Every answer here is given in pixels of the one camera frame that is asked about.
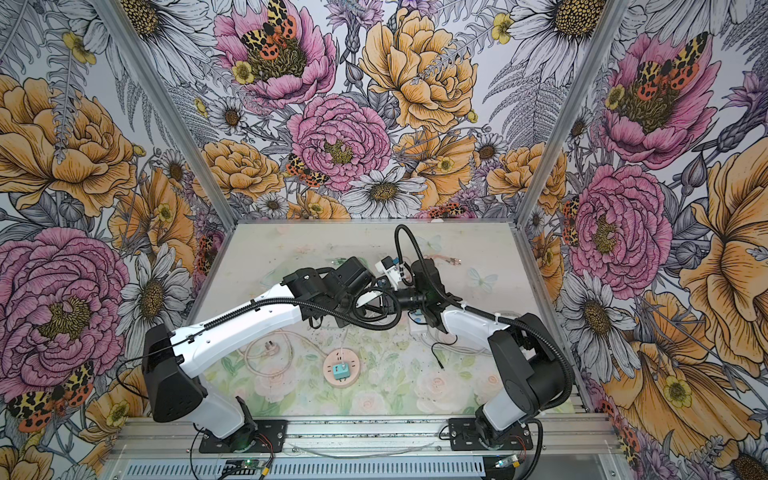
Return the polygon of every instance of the daisy center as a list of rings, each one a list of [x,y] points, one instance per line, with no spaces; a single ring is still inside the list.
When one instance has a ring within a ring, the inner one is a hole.
[[[331,161],[336,165],[344,165],[352,161],[352,150],[347,148],[341,140],[337,140],[333,145],[326,142],[325,151],[331,155]]]
[[[592,240],[598,248],[600,253],[610,253],[614,251],[616,246],[616,225],[608,223],[605,220],[605,215],[598,218],[598,231],[594,233]]]
[[[584,317],[587,323],[598,335],[605,335],[611,330],[611,319],[600,303],[587,300],[584,304]]]
[[[51,310],[51,321],[40,325],[38,331],[49,339],[59,333],[67,333],[71,339],[79,339],[85,327],[90,325],[93,316],[88,302],[76,296],[64,302],[54,303],[48,309]]]
[[[572,137],[578,137],[579,135],[584,133],[584,129],[587,127],[587,125],[584,124],[584,121],[578,118],[573,126],[571,127],[571,136]]]
[[[480,160],[486,161],[496,155],[496,149],[493,147],[493,145],[485,145],[480,149],[480,151],[478,151],[478,155],[480,155]]]
[[[144,292],[141,294],[141,315],[145,319],[153,319],[163,309],[165,290],[163,284],[157,280],[147,282]]]
[[[160,20],[149,0],[121,0],[128,20],[141,37],[148,37],[157,31]]]
[[[184,177],[184,169],[179,164],[170,164],[168,166],[168,173],[170,174],[170,177],[177,182],[180,182]]]
[[[240,123],[240,112],[237,110],[227,110],[224,112],[224,121],[227,125],[236,127]]]
[[[752,455],[740,453],[731,464],[739,474],[739,478],[745,480],[768,480],[768,471],[763,463],[758,462]]]
[[[378,184],[371,187],[371,198],[379,202],[386,202],[395,198],[397,192],[397,185],[395,184]]]
[[[125,416],[128,413],[128,402],[123,400],[117,405],[112,406],[107,416],[107,425],[119,427],[125,423]]]
[[[559,3],[554,26],[574,37],[592,35],[605,6],[605,0],[564,0]]]
[[[280,53],[273,60],[265,60],[261,55],[249,55],[251,72],[257,81],[267,81],[270,78],[280,78],[284,75],[292,75],[301,78],[306,67],[306,54],[299,46],[297,38],[286,40],[284,47],[279,47]]]

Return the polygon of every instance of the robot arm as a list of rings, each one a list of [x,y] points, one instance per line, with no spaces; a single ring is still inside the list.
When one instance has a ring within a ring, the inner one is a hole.
[[[397,323],[403,309],[416,308],[430,326],[491,350],[504,389],[475,414],[475,427],[487,446],[499,445],[517,422],[548,408],[558,394],[563,397],[570,392],[570,387],[565,392],[568,379],[562,358],[556,358],[557,347],[535,315],[499,322],[493,315],[458,303],[457,297],[436,294],[444,288],[429,259],[412,265],[415,286],[411,287],[398,285],[397,259],[387,257],[377,268],[382,274],[378,278],[352,257],[337,269],[299,269],[256,299],[215,319],[173,332],[165,325],[150,329],[142,371],[154,420],[189,420],[210,430],[232,451],[246,449],[257,434],[256,423],[242,399],[228,399],[205,382],[206,368],[235,349],[303,319],[333,315],[339,327],[352,323],[385,329]],[[363,305],[377,296],[379,307]],[[388,313],[398,318],[386,326],[359,321],[366,309],[381,313],[382,318]]]

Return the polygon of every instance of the yellow peony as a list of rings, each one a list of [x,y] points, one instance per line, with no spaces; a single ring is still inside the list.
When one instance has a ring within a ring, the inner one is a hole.
[[[499,159],[502,168],[497,168],[488,172],[488,193],[491,195],[504,194],[514,195],[517,192],[525,192],[531,185],[533,174],[541,162],[541,155],[544,153],[544,142],[536,144],[531,148],[520,147],[517,151],[508,152]],[[560,207],[560,202],[565,196],[565,165],[567,159],[565,153],[560,151],[558,161],[554,169],[547,177],[547,183],[544,190],[538,198],[538,204],[547,212],[547,215],[553,215]]]
[[[720,358],[757,377],[768,359],[768,138],[715,163],[709,211],[692,205],[714,235],[701,264],[680,271],[680,285],[705,314]]]
[[[405,8],[397,12],[394,33],[381,23],[368,31],[360,67],[378,84],[371,90],[395,95],[401,127],[445,133],[472,109],[477,65],[468,58],[446,65],[438,74],[425,73],[452,42],[453,34],[435,30],[429,17],[418,10],[409,14]]]
[[[36,204],[45,189],[64,191],[80,200],[85,214],[97,217],[116,195],[136,187],[134,147],[96,98],[78,92],[80,103],[72,135],[59,163],[48,82],[28,78],[24,86],[0,75],[0,192],[24,194],[16,208]]]

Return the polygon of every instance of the black mounting plate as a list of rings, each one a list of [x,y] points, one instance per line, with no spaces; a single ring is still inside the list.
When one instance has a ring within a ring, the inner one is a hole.
[[[275,453],[283,451],[283,441],[286,437],[287,420],[259,420],[256,419],[256,427],[259,434],[264,435],[271,443]],[[200,453],[269,453],[270,446],[261,438],[256,437],[256,442],[245,452],[232,452],[229,446],[223,444],[214,435],[204,430],[203,440],[200,442]]]
[[[451,450],[454,452],[467,452],[469,450],[488,450],[481,442],[480,435],[475,428],[474,418],[448,419],[448,433],[451,436]],[[531,450],[533,440],[528,427],[513,426],[509,430],[504,444],[495,450]]]

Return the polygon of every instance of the fern leaf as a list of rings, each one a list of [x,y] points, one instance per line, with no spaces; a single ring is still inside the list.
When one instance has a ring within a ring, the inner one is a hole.
[[[462,16],[462,11],[465,12],[465,17],[462,20],[467,20],[472,15],[478,2],[480,2],[480,9],[482,9],[488,4],[489,0],[444,0],[442,5],[438,7],[437,14],[435,14],[435,23],[440,23],[440,17],[443,15],[445,16],[442,22],[443,25],[448,23],[452,15],[455,16],[454,22],[458,22]]]
[[[120,101],[120,109],[125,113],[125,86],[127,84],[127,75],[123,75],[123,78],[114,78],[114,89],[118,91],[118,100]]]
[[[128,94],[125,103],[127,104],[128,124],[131,126],[131,130],[135,130],[134,114],[136,113],[136,105],[139,103],[139,98],[141,98],[141,87],[139,87],[138,84],[135,84],[133,80],[129,79]]]
[[[160,114],[157,113],[157,110],[154,111],[154,122],[157,124],[157,129],[160,131],[160,136],[163,138],[166,144],[170,145],[171,142],[168,140],[168,134],[165,132],[165,125],[160,119]]]
[[[72,51],[61,40],[61,36],[66,32],[65,29],[53,29],[48,31],[48,39],[45,46],[51,51],[57,51],[59,55],[48,56],[48,66],[52,69],[46,75],[48,85],[54,96],[51,98],[53,108],[54,134],[55,134],[55,156],[61,163],[66,155],[68,137],[74,130],[74,120],[78,115],[80,106],[80,96],[82,96],[85,75],[88,72],[88,66],[77,61]]]
[[[141,113],[144,114],[144,129],[147,131],[147,136],[149,137],[149,141],[154,143],[154,140],[152,140],[152,103],[149,101],[149,97],[146,93],[143,91],[141,92]]]
[[[31,0],[3,0],[0,2],[0,12],[5,22],[0,22],[0,61],[2,69],[7,71],[17,80],[20,74],[12,64],[20,68],[21,74],[26,72],[25,63],[31,64],[35,58],[40,58],[40,45],[35,38],[41,41],[45,30],[41,22],[41,16],[32,7]]]

